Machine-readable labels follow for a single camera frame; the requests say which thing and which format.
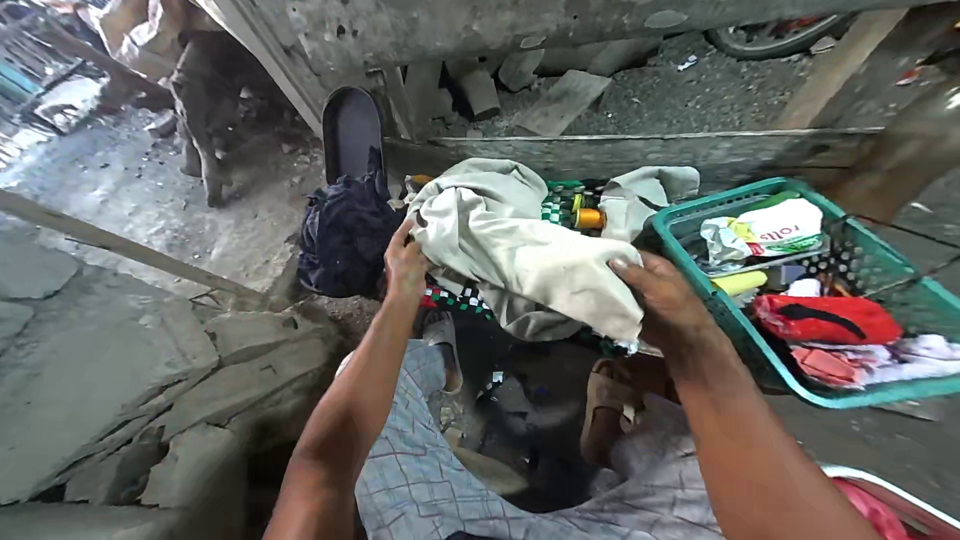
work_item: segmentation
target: orange thread spool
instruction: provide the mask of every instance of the orange thread spool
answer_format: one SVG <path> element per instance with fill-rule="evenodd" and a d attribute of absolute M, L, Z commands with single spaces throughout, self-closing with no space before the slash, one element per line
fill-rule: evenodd
<path fill-rule="evenodd" d="M 606 222 L 603 212 L 598 209 L 577 209 L 574 229 L 603 229 Z"/>

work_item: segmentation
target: tire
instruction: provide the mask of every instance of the tire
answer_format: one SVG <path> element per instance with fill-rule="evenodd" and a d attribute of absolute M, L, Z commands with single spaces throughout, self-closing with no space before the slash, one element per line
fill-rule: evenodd
<path fill-rule="evenodd" d="M 808 50 L 821 37 L 839 37 L 850 26 L 856 13 L 833 15 L 829 21 L 813 25 L 808 33 L 797 34 L 769 45 L 750 46 L 733 39 L 727 29 L 713 29 L 704 32 L 711 45 L 725 54 L 740 60 L 771 60 L 788 57 Z"/>

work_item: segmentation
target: human hand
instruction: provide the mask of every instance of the human hand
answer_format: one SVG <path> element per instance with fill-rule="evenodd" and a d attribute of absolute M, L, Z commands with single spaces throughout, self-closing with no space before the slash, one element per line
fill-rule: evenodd
<path fill-rule="evenodd" d="M 426 271 L 430 262 L 420 252 L 420 245 L 407 235 L 414 227 L 414 221 L 407 219 L 390 239 L 383 261 L 387 267 L 387 298 L 419 300 L 426 288 Z"/>
<path fill-rule="evenodd" d="M 647 252 L 640 252 L 640 257 L 643 266 L 619 259 L 608 265 L 647 310 L 641 332 L 645 341 L 672 356 L 690 345 L 709 341 L 718 332 L 723 334 L 672 262 Z"/>

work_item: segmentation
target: green plastic basket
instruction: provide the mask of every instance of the green plastic basket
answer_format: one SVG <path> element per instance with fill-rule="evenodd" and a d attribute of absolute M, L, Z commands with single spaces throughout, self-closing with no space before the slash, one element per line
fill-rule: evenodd
<path fill-rule="evenodd" d="M 920 276 L 921 270 L 804 183 L 772 178 L 661 210 L 653 218 L 653 228 L 663 242 L 663 255 L 690 280 L 757 383 L 790 391 L 802 400 L 827 408 L 856 408 L 960 392 L 960 375 L 871 384 L 864 390 L 830 388 L 810 380 L 792 359 L 784 362 L 780 358 L 733 305 L 730 296 L 713 286 L 678 241 L 697 233 L 705 219 L 739 215 L 749 205 L 785 190 L 801 193 L 824 212 L 825 228 L 832 223 L 828 229 L 833 242 L 860 248 L 855 250 L 851 268 L 865 283 L 868 293 L 879 291 L 871 300 L 884 306 L 905 331 L 939 333 L 960 341 L 960 299 L 929 277 L 881 291 L 885 285 Z"/>

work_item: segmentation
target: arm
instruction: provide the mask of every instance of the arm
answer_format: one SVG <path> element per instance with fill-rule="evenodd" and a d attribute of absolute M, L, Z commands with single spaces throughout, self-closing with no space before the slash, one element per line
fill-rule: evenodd
<path fill-rule="evenodd" d="M 871 525 L 787 434 L 683 276 L 665 258 L 611 268 L 647 308 L 693 431 L 713 513 L 731 540 L 878 540 Z"/>
<path fill-rule="evenodd" d="M 267 540 L 351 538 L 353 486 L 383 430 L 423 289 L 426 258 L 411 241 L 412 222 L 384 256 L 387 298 L 343 372 L 314 408 L 294 449 L 267 526 Z"/>

